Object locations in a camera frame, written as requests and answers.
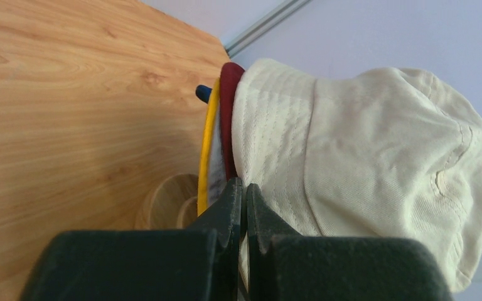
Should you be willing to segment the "dark red hat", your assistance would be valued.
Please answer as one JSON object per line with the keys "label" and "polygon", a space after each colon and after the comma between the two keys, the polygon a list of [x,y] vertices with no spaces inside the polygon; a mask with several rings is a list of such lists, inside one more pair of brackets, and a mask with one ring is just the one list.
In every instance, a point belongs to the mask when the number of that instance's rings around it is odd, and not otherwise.
{"label": "dark red hat", "polygon": [[237,177],[232,150],[232,115],[237,86],[245,70],[234,62],[222,66],[219,78],[220,134],[226,179]]}

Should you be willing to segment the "right aluminium frame post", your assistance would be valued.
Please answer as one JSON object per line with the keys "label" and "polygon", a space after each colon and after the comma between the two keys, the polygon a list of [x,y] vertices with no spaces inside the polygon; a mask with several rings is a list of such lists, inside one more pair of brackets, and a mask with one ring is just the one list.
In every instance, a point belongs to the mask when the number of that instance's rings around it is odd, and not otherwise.
{"label": "right aluminium frame post", "polygon": [[233,58],[238,55],[253,42],[257,41],[310,2],[311,0],[287,0],[276,6],[273,10],[225,44],[224,49],[228,57]]}

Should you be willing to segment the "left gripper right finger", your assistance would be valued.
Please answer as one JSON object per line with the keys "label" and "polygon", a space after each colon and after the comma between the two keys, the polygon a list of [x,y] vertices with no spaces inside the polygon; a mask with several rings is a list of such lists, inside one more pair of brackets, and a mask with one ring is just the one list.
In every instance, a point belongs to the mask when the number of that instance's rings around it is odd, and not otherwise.
{"label": "left gripper right finger", "polygon": [[402,238],[303,236],[247,188],[252,300],[451,300],[428,249]]}

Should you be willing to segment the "blue hat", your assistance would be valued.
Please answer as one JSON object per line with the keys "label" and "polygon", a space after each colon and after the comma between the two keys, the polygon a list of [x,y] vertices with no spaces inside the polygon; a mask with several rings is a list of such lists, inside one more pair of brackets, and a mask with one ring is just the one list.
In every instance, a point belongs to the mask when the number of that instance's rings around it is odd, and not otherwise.
{"label": "blue hat", "polygon": [[212,88],[205,85],[198,85],[195,89],[196,97],[204,103],[208,103],[212,94]]}

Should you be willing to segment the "cream hat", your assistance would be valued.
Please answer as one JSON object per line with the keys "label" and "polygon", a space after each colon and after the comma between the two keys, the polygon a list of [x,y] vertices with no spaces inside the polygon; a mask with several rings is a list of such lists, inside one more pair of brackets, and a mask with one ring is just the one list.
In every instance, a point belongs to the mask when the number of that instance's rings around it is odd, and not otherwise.
{"label": "cream hat", "polygon": [[433,73],[316,78],[274,60],[242,75],[232,115],[239,177],[306,236],[411,238],[451,291],[482,254],[482,118]]}

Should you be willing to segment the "wooden hat stand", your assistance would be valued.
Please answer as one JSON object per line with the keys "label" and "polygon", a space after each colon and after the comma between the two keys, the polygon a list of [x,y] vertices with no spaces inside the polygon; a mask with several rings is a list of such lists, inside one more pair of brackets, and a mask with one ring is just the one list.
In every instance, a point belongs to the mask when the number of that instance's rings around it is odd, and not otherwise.
{"label": "wooden hat stand", "polygon": [[152,189],[138,209],[134,229],[185,229],[197,215],[198,176],[177,174]]}

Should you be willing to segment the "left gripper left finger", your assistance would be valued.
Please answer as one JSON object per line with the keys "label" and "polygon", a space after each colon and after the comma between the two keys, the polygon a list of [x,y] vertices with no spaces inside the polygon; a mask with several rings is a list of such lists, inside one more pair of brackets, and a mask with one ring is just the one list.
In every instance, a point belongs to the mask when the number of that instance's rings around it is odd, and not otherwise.
{"label": "left gripper left finger", "polygon": [[184,230],[66,231],[43,250],[21,300],[236,300],[242,181]]}

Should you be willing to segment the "yellow hat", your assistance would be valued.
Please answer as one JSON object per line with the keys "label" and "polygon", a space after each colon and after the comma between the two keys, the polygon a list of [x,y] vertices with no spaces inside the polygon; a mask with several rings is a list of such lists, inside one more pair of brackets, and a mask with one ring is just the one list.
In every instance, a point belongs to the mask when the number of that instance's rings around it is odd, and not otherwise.
{"label": "yellow hat", "polygon": [[220,79],[217,78],[214,82],[210,97],[208,99],[208,106],[206,110],[205,123],[203,128],[203,138],[201,144],[201,154],[199,161],[198,173],[198,193],[197,193],[197,217],[200,217],[208,208],[208,169],[210,152],[212,149],[213,132],[215,126],[215,119],[217,116],[219,106],[220,94]]}

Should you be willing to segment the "grey hat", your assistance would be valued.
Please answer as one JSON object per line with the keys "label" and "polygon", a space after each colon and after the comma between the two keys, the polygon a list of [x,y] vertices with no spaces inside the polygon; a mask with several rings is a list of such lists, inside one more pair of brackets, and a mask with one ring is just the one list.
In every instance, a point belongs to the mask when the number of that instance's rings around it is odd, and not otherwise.
{"label": "grey hat", "polygon": [[206,185],[208,207],[219,199],[226,182],[222,143],[219,139],[213,139],[208,163]]}

